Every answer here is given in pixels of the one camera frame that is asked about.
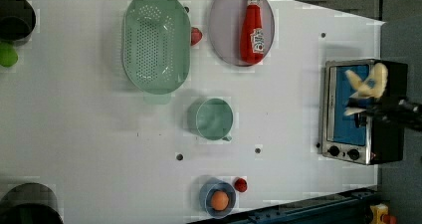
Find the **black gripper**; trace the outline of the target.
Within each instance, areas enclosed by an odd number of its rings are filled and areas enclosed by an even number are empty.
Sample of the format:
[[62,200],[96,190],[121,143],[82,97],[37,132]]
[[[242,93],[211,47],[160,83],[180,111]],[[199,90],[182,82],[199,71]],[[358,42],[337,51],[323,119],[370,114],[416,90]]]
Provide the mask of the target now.
[[371,117],[373,120],[397,124],[416,131],[422,128],[421,105],[404,98],[349,98],[346,115]]

